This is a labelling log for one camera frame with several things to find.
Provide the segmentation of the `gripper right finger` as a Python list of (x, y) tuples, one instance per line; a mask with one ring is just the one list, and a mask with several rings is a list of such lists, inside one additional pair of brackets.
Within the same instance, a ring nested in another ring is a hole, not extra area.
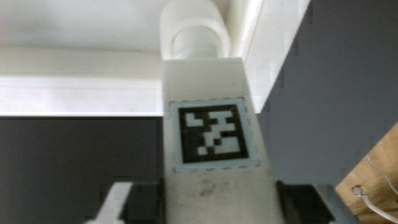
[(328, 187), (314, 184), (275, 183), (285, 224), (337, 224), (326, 201)]

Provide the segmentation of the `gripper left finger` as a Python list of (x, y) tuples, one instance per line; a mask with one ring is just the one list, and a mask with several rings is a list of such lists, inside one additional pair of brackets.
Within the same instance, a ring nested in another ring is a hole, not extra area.
[(102, 197), (95, 216), (83, 224), (163, 224), (157, 184), (115, 182)]

